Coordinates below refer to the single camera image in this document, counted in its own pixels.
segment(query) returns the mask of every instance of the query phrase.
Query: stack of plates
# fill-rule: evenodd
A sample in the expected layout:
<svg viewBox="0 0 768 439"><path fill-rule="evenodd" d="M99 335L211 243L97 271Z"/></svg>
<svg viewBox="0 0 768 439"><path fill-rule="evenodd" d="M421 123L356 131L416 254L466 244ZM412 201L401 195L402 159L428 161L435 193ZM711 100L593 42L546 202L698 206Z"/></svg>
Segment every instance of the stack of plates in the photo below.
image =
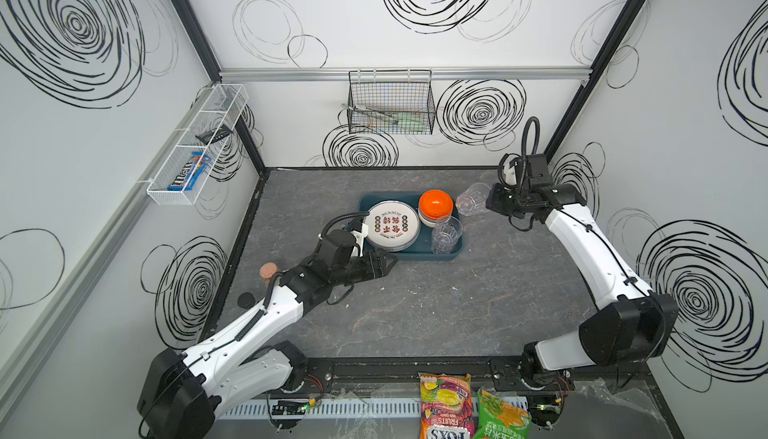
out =
<svg viewBox="0 0 768 439"><path fill-rule="evenodd" d="M373 206L366 224L368 241L387 252L408 249L416 242L421 226L416 211L400 201L383 201Z"/></svg>

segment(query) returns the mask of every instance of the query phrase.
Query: clear plastic cup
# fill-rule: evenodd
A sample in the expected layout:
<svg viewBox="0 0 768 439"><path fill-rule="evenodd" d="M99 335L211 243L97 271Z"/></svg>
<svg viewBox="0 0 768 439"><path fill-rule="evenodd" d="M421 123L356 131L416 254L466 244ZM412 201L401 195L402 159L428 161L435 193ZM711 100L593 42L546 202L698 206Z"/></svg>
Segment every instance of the clear plastic cup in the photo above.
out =
<svg viewBox="0 0 768 439"><path fill-rule="evenodd" d="M450 254L462 237L464 227L454 216L443 216L432 230L432 254Z"/></svg>
<svg viewBox="0 0 768 439"><path fill-rule="evenodd" d="M456 209L464 216L485 213L485 199L491 193L491 186L485 183L474 183L469 189L456 198Z"/></svg>

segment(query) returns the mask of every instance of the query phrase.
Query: fox's candy bag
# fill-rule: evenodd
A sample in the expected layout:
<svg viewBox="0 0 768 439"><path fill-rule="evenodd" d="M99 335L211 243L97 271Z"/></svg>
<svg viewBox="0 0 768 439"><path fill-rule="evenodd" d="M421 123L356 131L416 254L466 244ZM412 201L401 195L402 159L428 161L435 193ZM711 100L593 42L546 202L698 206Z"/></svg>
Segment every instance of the fox's candy bag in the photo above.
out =
<svg viewBox="0 0 768 439"><path fill-rule="evenodd" d="M422 393L421 439L472 439L472 390L469 375L419 374Z"/></svg>
<svg viewBox="0 0 768 439"><path fill-rule="evenodd" d="M473 439L525 439L531 415L508 404L490 392L478 391L480 426Z"/></svg>

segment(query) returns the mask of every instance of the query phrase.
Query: basket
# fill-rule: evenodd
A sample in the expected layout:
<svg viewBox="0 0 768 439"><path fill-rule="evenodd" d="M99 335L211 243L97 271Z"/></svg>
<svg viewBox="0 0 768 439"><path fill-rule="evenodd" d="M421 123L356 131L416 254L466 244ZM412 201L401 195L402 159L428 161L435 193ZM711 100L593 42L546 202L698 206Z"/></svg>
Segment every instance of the basket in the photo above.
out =
<svg viewBox="0 0 768 439"><path fill-rule="evenodd" d="M243 84L216 84L147 188L162 206L192 206L221 151L237 134L235 123L248 94ZM219 133L229 135L216 140Z"/></svg>
<svg viewBox="0 0 768 439"><path fill-rule="evenodd" d="M357 70L349 78L351 134L432 134L437 109L431 70Z"/></svg>

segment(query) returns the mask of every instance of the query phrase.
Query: blue tray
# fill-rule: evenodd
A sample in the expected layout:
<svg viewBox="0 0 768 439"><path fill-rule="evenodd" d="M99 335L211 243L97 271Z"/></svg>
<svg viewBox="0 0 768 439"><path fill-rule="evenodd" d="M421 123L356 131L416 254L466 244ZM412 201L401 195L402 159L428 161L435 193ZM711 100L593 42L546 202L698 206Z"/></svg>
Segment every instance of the blue tray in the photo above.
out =
<svg viewBox="0 0 768 439"><path fill-rule="evenodd" d="M400 201L418 211L418 199L421 196L422 193L370 193L364 195L360 199L360 210L367 211L375 204L381 203L382 201ZM456 205L453 206L452 216L459 219ZM363 250L373 249L368 241L365 242L362 248ZM458 238L456 247L453 248L453 252L450 254L432 254L432 228L427 227L422 223L418 229L416 242L411 244L408 249L404 249L400 252L393 252L393 254L401 261L451 261L463 250L464 236Z"/></svg>

